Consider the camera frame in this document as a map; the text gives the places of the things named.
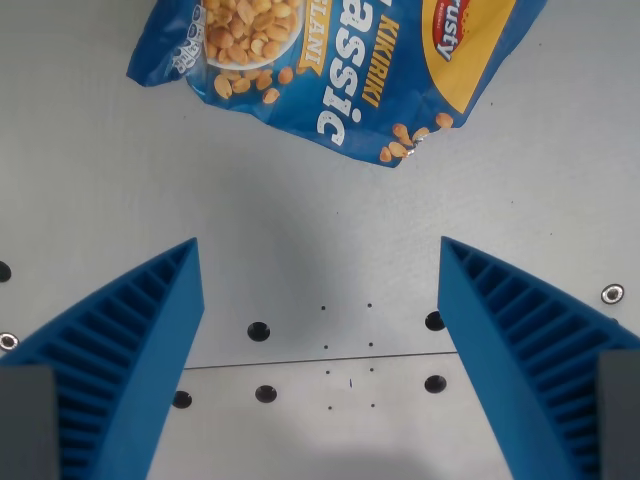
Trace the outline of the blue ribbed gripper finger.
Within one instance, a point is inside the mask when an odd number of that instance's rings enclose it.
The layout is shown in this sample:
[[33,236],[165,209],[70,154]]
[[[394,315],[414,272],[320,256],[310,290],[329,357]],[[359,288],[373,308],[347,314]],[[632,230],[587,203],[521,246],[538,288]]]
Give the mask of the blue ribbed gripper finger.
[[514,478],[638,477],[635,334],[449,237],[438,309]]
[[204,310],[191,238],[96,290],[2,357],[4,367],[53,373],[61,478],[147,476]]

